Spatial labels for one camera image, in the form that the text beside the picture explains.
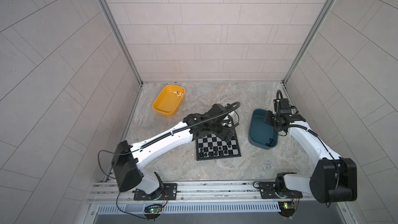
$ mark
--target enclosure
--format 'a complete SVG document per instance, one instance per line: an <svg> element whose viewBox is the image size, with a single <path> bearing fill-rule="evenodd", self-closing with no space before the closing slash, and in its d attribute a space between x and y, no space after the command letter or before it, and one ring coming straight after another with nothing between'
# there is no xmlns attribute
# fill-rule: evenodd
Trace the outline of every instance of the enclosure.
<svg viewBox="0 0 398 224"><path fill-rule="evenodd" d="M356 201L317 221L398 222L398 0L0 0L0 7L1 223L93 222L100 216L93 206L118 195L98 192L117 186L112 154L99 154L104 175L100 150L144 141L216 103L241 103L240 156L197 160L193 141L145 169L163 181L311 176L315 165L291 134L269 150L249 142L253 111L272 111L278 89L357 165ZM152 103L169 84L184 87L185 98L165 117ZM119 204L132 195L121 194ZM318 208L306 196L298 222ZM102 217L95 221L116 220Z"/></svg>

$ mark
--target chessboard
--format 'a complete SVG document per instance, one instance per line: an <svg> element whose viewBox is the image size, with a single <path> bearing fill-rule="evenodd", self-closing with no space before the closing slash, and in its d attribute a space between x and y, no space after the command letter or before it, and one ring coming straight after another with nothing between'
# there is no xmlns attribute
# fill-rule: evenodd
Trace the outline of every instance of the chessboard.
<svg viewBox="0 0 398 224"><path fill-rule="evenodd" d="M207 137L196 140L196 160L217 159L226 157L240 157L240 149L236 132L231 138L231 144L228 145L214 134L208 134Z"/></svg>

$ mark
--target mounting plate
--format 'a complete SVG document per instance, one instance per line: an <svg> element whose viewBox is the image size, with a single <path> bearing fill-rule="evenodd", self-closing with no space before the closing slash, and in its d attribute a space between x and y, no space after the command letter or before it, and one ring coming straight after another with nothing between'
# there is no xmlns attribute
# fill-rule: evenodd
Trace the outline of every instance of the mounting plate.
<svg viewBox="0 0 398 224"><path fill-rule="evenodd" d="M260 188L261 199L283 199L279 197L273 187L274 182L259 182L258 187ZM300 191L286 190L283 192L287 198L292 198L292 193L296 198L302 198L302 193Z"/></svg>
<svg viewBox="0 0 398 224"><path fill-rule="evenodd" d="M163 183L164 191L167 193L168 200L175 200L177 198L177 184L176 183ZM162 195L158 199L154 199L153 201L162 200ZM149 195L145 192L136 192L134 194L135 201L151 201Z"/></svg>

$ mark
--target tiled wall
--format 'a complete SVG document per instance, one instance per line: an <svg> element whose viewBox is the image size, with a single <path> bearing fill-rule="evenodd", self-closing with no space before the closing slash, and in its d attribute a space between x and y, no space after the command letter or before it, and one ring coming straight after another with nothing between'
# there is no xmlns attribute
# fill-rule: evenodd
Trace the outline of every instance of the tiled wall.
<svg viewBox="0 0 398 224"><path fill-rule="evenodd" d="M96 0L0 0L0 223L72 223L137 87Z"/></svg>
<svg viewBox="0 0 398 224"><path fill-rule="evenodd" d="M107 0L143 81L280 81L325 0Z"/></svg>
<svg viewBox="0 0 398 224"><path fill-rule="evenodd" d="M287 83L310 126L357 164L362 223L398 223L398 0L337 0Z"/></svg>

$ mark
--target metal grate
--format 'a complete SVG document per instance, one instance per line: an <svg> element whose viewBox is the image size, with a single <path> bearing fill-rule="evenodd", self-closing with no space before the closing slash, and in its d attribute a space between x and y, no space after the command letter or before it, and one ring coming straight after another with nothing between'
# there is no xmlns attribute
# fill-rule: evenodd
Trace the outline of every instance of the metal grate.
<svg viewBox="0 0 398 224"><path fill-rule="evenodd" d="M148 204L119 204L119 207L132 214L142 214ZM164 214L228 213L228 212L280 212L278 202L176 202L164 207ZM115 204L100 204L98 214L122 213Z"/></svg>

